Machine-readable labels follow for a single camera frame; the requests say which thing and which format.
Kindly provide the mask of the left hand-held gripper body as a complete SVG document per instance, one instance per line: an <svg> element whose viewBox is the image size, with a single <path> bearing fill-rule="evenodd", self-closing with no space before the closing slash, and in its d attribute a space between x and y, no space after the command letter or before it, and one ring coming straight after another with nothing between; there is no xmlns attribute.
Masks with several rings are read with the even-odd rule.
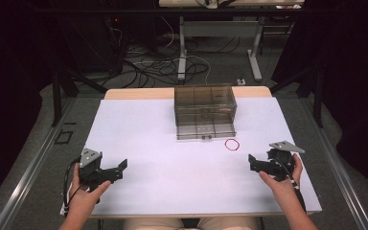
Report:
<svg viewBox="0 0 368 230"><path fill-rule="evenodd" d="M108 180L108 174L117 170L117 167L111 169L102 169L101 163L103 154L100 151L92 149L83 149L80 156L80 183L87 186L90 191L94 191L99 185Z"/></svg>

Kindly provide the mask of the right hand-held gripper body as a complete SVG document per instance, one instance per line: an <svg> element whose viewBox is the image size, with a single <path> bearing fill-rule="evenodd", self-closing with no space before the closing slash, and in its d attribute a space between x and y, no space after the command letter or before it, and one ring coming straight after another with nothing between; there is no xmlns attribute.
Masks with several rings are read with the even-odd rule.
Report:
<svg viewBox="0 0 368 230"><path fill-rule="evenodd" d="M293 152L304 153L305 151L288 141L271 143L269 146L268 161L260 163L259 171L273 175L279 180L291 176L295 167L295 160L291 154Z"/></svg>

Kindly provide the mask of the red rubber band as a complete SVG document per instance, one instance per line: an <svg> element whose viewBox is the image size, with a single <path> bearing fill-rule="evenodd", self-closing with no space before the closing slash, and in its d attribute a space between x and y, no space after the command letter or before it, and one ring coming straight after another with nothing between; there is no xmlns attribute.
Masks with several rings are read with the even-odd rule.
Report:
<svg viewBox="0 0 368 230"><path fill-rule="evenodd" d="M224 142L224 146L228 150L236 151L240 148L241 144L236 139L230 138Z"/></svg>

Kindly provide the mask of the clear grey drawer box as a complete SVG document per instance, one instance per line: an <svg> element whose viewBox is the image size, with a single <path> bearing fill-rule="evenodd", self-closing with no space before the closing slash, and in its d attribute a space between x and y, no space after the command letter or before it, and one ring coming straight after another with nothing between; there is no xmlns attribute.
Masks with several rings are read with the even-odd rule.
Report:
<svg viewBox="0 0 368 230"><path fill-rule="evenodd" d="M231 84L179 85L174 89L178 140L235 137L236 111Z"/></svg>

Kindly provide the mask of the person's right hand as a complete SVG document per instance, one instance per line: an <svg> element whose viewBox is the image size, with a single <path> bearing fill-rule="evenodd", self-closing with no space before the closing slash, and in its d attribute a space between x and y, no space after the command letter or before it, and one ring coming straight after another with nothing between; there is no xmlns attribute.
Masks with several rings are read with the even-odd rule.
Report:
<svg viewBox="0 0 368 230"><path fill-rule="evenodd" d="M292 173L292 177L297 185L300 185L300 177L303 170L302 162L299 156L294 153L292 155L295 161L295 167ZM259 172L260 178L264 183L272 190L272 193L283 210L290 208L292 211L296 211L301 208L300 201L294 192L291 180L285 179L283 181L276 181L270 177L266 172Z"/></svg>

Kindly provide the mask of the person's left hand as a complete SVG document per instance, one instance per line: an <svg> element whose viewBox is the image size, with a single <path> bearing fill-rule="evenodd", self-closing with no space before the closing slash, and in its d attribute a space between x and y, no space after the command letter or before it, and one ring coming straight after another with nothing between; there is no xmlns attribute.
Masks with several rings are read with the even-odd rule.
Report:
<svg viewBox="0 0 368 230"><path fill-rule="evenodd" d="M79 165L76 164L73 171L73 180L71 186L71 195L69 201L69 214L83 213L90 215L93 211L97 200L109 188L111 183L106 180L97 189L87 192L80 184Z"/></svg>

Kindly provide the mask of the white table mat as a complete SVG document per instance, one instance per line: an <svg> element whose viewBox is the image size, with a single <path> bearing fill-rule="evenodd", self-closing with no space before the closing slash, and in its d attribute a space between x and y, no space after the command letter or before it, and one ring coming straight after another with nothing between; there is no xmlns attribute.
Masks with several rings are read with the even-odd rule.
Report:
<svg viewBox="0 0 368 230"><path fill-rule="evenodd" d="M178 140L171 100L103 100L85 142L105 169L127 160L123 178L102 195L95 219L268 216L281 212L271 190L249 169L271 143L292 136L274 98L240 98L235 118L240 148L229 139Z"/></svg>

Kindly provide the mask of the black metal stand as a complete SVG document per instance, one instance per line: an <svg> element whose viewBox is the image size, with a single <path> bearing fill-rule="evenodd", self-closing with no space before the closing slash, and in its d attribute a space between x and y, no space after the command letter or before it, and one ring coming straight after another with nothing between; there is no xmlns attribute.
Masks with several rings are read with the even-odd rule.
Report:
<svg viewBox="0 0 368 230"><path fill-rule="evenodd" d="M53 104L54 104L54 120L52 126L55 127L60 118L62 117L62 105L61 105L61 91L68 97L77 97L80 93L75 81L80 81L89 87L97 90L100 93L105 93L107 89L99 84L96 84L92 80L85 77L83 74L67 67L65 65L59 66L52 77L53 86Z"/></svg>
<svg viewBox="0 0 368 230"><path fill-rule="evenodd" d="M310 92L314 94L312 117L317 125L322 128L322 99L323 99L323 85L324 85L324 69L322 67L306 67L297 74L289 77L287 80L276 83L270 87L271 93L275 93L280 89L290 85L293 82L302 81L297 89L299 98L307 98Z"/></svg>

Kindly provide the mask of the dark curtain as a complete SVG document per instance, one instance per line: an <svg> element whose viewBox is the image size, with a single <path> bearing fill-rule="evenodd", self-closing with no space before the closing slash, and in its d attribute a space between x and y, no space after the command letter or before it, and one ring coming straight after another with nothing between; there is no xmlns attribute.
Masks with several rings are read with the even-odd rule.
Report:
<svg viewBox="0 0 368 230"><path fill-rule="evenodd" d="M305 0L305 10L287 41L272 79L300 79L314 90L317 68L323 70L323 104L342 129L338 153L368 179L368 0Z"/></svg>
<svg viewBox="0 0 368 230"><path fill-rule="evenodd" d="M20 0L0 0L0 186L35 124L40 91L50 83Z"/></svg>

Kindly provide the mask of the aluminium rail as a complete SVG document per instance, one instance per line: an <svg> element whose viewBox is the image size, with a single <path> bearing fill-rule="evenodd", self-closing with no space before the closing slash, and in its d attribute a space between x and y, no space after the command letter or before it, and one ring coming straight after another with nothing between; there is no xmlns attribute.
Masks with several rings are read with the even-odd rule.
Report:
<svg viewBox="0 0 368 230"><path fill-rule="evenodd" d="M44 103L37 121L11 167L10 174L0 187L0 230L9 230L22 203L33 187L36 177L47 158L60 124L75 104L75 99L65 99L60 108L60 118L52 126L54 108Z"/></svg>
<svg viewBox="0 0 368 230"><path fill-rule="evenodd" d="M309 118L310 125L317 133L323 149L325 150L326 159L330 165L333 176L342 193L344 200L351 212L351 215L359 230L368 230L368 216L359 201L357 192L352 185L350 176L347 174L335 148L332 146L325 130L313 118L311 102L309 99L300 99L306 116Z"/></svg>

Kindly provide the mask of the white metal desk frame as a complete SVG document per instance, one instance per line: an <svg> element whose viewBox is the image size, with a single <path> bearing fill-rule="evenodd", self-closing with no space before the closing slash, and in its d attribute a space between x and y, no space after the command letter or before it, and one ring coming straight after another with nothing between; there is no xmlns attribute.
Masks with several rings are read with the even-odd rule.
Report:
<svg viewBox="0 0 368 230"><path fill-rule="evenodd" d="M255 81L263 79L257 61L260 40L263 34L265 19L259 17L254 21L186 21L183 16L179 18L180 54L178 61L177 79L183 81L186 77L187 50L185 41L187 37L224 37L240 36L252 37L253 46L247 51L250 67Z"/></svg>

